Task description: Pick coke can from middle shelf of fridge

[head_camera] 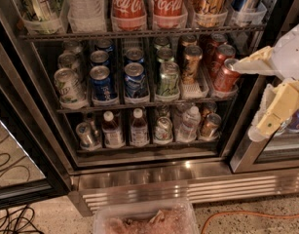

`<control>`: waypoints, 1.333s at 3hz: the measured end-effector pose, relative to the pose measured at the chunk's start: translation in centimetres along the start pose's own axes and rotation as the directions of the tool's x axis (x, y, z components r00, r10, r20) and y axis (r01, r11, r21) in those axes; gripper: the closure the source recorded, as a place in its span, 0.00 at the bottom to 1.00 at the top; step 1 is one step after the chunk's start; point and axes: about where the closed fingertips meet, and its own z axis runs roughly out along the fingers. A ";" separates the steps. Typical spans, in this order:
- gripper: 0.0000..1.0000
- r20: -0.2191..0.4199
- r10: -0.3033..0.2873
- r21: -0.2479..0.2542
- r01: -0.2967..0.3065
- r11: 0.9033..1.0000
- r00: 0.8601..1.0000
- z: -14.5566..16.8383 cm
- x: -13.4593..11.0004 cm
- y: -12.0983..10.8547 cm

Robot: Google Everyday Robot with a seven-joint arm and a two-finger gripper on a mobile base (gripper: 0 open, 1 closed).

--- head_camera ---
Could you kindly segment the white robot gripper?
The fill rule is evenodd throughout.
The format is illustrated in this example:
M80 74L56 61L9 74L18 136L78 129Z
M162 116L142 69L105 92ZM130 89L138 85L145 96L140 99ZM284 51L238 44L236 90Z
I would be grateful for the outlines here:
M254 142L270 138L299 108L299 23L279 39L274 49L266 46L240 59L233 69L240 74L274 75L270 58L280 77L288 79L276 87L266 86L248 130Z

